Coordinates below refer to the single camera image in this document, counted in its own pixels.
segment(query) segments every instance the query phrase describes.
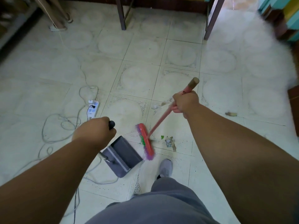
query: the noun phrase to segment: black handle grip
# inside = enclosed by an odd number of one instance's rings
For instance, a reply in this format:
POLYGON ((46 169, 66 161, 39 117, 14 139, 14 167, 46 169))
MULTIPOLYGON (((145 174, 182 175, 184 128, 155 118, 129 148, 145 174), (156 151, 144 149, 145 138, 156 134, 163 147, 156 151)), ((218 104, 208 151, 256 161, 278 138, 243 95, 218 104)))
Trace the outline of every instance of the black handle grip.
POLYGON ((114 121, 109 121, 108 125, 109 125, 109 130, 111 130, 112 128, 115 127, 115 122, 114 121))

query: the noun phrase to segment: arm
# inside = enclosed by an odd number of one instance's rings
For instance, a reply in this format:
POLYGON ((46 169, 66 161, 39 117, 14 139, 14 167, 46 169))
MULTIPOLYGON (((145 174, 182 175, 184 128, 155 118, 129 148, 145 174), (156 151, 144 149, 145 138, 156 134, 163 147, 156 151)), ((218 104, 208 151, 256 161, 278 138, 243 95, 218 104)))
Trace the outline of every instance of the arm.
POLYGON ((174 99, 195 142, 239 221, 294 223, 299 204, 299 161, 207 107, 195 92, 174 99))
POLYGON ((71 143, 1 186, 0 223, 59 223, 88 166, 116 134, 108 122, 82 124, 71 143))

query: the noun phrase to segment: bare leg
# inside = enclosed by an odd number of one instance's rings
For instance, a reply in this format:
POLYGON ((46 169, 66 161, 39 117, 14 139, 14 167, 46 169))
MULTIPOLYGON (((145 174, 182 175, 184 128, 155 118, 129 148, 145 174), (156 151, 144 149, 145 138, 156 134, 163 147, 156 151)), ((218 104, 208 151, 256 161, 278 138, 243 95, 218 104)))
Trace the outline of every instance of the bare leg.
POLYGON ((58 0, 49 0, 49 1, 52 2, 53 5, 55 5, 59 9, 59 11, 62 13, 62 15, 66 20, 70 19, 70 16, 64 11, 64 9, 61 7, 58 0))
POLYGON ((58 28, 58 29, 62 29, 65 28, 65 26, 56 18, 56 16, 54 15, 51 6, 47 3, 46 0, 35 0, 35 2, 37 3, 37 5, 42 9, 42 11, 48 16, 50 17, 50 20, 53 21, 54 25, 58 28))

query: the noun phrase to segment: person's right arm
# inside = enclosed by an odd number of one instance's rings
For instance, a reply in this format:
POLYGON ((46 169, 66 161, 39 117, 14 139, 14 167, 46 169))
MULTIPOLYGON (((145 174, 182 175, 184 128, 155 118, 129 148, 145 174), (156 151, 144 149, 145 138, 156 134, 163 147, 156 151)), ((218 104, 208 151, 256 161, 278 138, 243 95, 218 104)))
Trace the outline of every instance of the person's right arm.
POLYGON ((199 104, 195 92, 173 97, 211 174, 242 224, 298 221, 298 160, 199 104))

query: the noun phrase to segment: dustpan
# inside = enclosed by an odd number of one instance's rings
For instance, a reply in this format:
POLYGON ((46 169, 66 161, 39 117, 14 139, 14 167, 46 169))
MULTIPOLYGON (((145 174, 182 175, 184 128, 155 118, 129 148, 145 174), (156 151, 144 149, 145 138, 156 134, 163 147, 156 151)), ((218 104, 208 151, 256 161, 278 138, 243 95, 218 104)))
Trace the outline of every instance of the dustpan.
POLYGON ((124 177, 142 161, 140 155, 123 136, 119 136, 102 153, 107 156, 105 162, 119 178, 124 177))

